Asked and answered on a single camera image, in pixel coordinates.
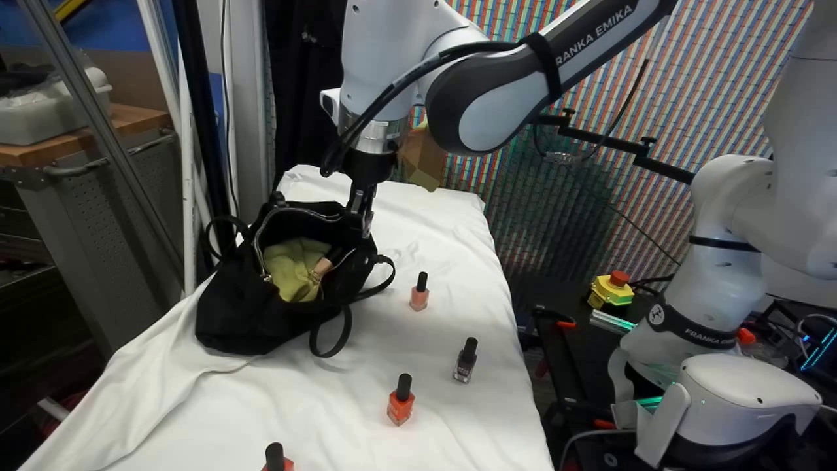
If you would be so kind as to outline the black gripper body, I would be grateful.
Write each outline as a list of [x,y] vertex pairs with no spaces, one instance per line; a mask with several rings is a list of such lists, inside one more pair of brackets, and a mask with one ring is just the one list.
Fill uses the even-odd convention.
[[353,152],[347,156],[347,174],[351,174],[351,202],[347,210],[360,220],[360,228],[372,224],[372,203],[377,196],[377,186],[388,179],[393,172],[390,155],[363,155]]

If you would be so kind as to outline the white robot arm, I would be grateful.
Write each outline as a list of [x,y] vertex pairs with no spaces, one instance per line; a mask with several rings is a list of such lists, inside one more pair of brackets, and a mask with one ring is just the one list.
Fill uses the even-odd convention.
[[575,0],[546,26],[495,42],[445,0],[347,0],[337,140],[320,169],[360,172],[390,160],[414,106],[438,147],[493,155],[540,109],[629,49],[677,0]]

